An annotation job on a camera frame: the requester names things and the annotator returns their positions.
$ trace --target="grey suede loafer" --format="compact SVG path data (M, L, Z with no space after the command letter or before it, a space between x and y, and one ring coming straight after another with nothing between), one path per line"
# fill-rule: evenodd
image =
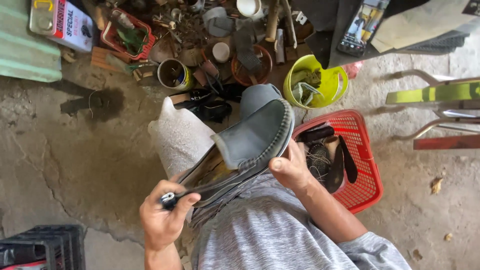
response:
M167 194L160 202L173 209L182 196L199 193L202 198L194 207L214 205L266 171L270 159L280 157L287 148L293 127L290 104L282 98L268 102L234 126L212 135L215 144L178 180L187 191Z

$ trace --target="yellow bucket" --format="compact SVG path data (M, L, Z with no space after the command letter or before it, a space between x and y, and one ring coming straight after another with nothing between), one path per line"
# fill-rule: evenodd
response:
M322 77L320 78L321 83L317 90L323 94L323 97L319 94L313 95L310 106L306 107L298 103L293 97L290 80L294 72L300 70L310 70L313 72L317 68L320 68L320 72L322 73ZM295 64L293 64L283 83L283 94L285 99L294 106L304 109L315 109L328 106L337 101L345 93L347 86L348 76L342 67L322 69L322 65L315 59L315 56L310 54L299 58Z

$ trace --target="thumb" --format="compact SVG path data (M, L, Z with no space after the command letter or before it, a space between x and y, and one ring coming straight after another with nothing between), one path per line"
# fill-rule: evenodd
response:
M187 215L188 210L200 200L201 196L198 193L190 193L188 195L183 196L178 201L175 208L172 210L171 216L174 222L179 222L183 224L183 220Z
M277 179L295 176L295 166L286 158L273 158L268 163L268 167Z

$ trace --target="red plastic basket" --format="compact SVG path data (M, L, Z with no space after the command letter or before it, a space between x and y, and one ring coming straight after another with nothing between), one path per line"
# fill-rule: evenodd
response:
M328 122L334 129L335 135L342 135L348 151L358 169L357 181L347 182L345 188L333 194L351 213L358 213L380 200L384 192L378 166L373 161L370 150L370 138L363 116L356 110L340 110L314 118L293 131L293 138L301 132L314 128L323 122Z
M148 35L147 35L148 36L148 43L143 46L144 49L141 53L139 53L137 55L129 54L122 45L118 44L115 41L114 37L117 35L117 30L114 26L112 26L111 22L108 22L107 26L102 31L102 35L100 36L102 41L105 44L109 45L110 47L114 48L115 50L125 53L130 58L132 58L133 60L147 59L148 53L150 52L150 50L152 49L152 47L155 43L155 36L152 34L152 29L150 28L150 26L145 24L142 21L139 21L137 18L133 17L132 15L126 13L125 11L123 11L121 9L115 8L115 9L113 9L112 13L114 13L114 12L121 12L121 13L127 15L127 17L130 19L130 21L132 22L132 24L134 26L146 29L147 33L148 33Z

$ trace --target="hand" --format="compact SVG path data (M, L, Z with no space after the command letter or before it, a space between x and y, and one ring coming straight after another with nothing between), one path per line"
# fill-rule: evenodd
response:
M162 251L180 236L183 221L188 210L200 200L200 194L183 196L172 211L163 209L158 202L168 192L180 193L185 187L175 183L182 175L179 173L169 181L161 180L140 206L140 219L145 231L145 248Z
M304 190L314 179L307 168L303 143L296 143L293 139L288 142L283 156L271 159L268 167L280 184L293 192Z

